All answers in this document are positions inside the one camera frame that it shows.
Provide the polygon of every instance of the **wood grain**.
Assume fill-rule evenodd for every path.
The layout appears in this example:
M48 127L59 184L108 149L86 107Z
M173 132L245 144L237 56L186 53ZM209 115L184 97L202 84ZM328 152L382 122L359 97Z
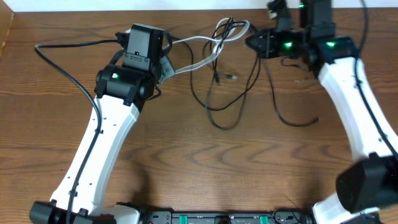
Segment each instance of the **wood grain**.
M374 93L394 129L398 129L398 11L371 9L371 31L363 60ZM126 11L18 13L0 58L0 223L28 223L35 200L48 200L73 159L85 132L90 105L80 91L33 51L38 43L80 43L112 39L132 23L150 24L180 38L211 35L216 23L233 15L258 27L272 27L265 10ZM359 40L362 11L335 10L338 33ZM195 60L203 42L190 43ZM95 76L118 50L116 44L84 49L46 50L54 62L91 92ZM183 45L170 57L175 68L190 63ZM239 75L222 79L212 106L243 91L254 52L240 40L228 43L220 70ZM281 113L295 122L316 116L309 128L291 128L276 117L271 89L262 71L248 96L242 121L232 131L214 129L193 99L189 75L161 86L161 98L146 103L127 135L109 180L106 205L132 201L144 207L175 210L273 210L306 207L329 196L336 176L351 162L343 125L326 91L294 68L268 62ZM211 72L194 73L203 100ZM221 124L237 116L239 105L215 113ZM382 211L384 223L398 223L394 208Z
M3 46L6 44L6 37L11 27L14 12L0 0L0 56Z

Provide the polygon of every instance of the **white cable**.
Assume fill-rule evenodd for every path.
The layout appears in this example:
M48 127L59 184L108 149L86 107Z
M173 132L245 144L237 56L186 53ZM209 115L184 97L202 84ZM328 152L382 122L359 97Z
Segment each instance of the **white cable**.
M216 29L219 28L220 24L223 21L228 20L228 19L229 18L224 18L224 19L220 20L217 23ZM232 38L225 39L224 42L234 41L234 40L238 40L239 38L241 38L250 28L250 22L249 21L244 21L244 22L245 22L245 25L244 25L243 29L236 36L234 36ZM235 28L231 29L231 31L229 32L228 36L230 36L233 33L233 31L235 31ZM218 46L221 43L222 39L213 39L213 38L204 37L204 36L196 36L196 37L190 37L190 38L183 39L183 40L178 40L178 41L173 42L173 44L176 44L176 43L179 43L179 42L183 42L183 41L192 40L192 39L196 39L196 38L207 39L207 40L210 40L210 41L214 41L217 44L213 48L213 52L211 53L211 55L209 57L203 59L202 61L200 61L200 62L198 62L196 64L189 65L189 66L186 66L186 67L183 67L183 68L180 68L180 69L176 70L175 71L175 75L183 73L183 72L193 71L193 70L196 70L196 69L198 69L198 68L200 68L200 67L202 67L204 65L207 65L208 63L211 63L212 61L214 61L214 60L216 60L218 58L218 56L220 55L221 51L224 49L224 43L221 45L220 48L218 48Z

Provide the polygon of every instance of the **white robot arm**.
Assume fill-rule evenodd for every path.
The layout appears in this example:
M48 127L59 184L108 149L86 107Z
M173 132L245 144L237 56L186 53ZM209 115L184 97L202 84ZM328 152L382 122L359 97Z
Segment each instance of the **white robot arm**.
M329 93L343 122L354 162L367 159L374 152L380 157L391 156L391 151L381 139L359 94L356 79L353 75L354 61L353 57L349 57L337 59L331 65L326 63L321 69L318 79ZM397 149L398 137L384 117L373 95L361 60L358 61L358 75L362 81L364 95L377 121L390 143ZM362 212L351 214L343 208L337 193L313 206L315 220L321 224L343 223L363 213L373 213L377 210L377 208L369 208Z
M113 165L127 133L139 116L139 110L134 104L124 105L120 98L104 95L100 99L95 98L95 102L103 117L102 130L81 174L72 206L72 212L78 213L84 208L88 215L100 215L103 212L106 186ZM70 189L93 139L96 119L93 110L75 158L58 189L51 196L50 200L56 200L58 208L68 208Z

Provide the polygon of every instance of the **green connector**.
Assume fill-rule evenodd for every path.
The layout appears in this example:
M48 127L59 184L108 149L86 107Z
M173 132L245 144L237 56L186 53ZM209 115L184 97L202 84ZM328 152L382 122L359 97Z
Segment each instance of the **green connector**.
M180 215L180 224L188 224L188 215Z
M260 224L268 224L268 217L267 216L261 216L260 217Z

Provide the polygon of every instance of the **green led light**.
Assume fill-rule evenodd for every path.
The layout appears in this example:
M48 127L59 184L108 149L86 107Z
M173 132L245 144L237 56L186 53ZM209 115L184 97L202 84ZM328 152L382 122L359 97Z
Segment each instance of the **green led light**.
M291 47L293 47L293 43L292 42L285 43L285 47L286 48L291 48Z
M334 47L336 45L336 43L334 43L334 42L326 42L326 44L329 47Z

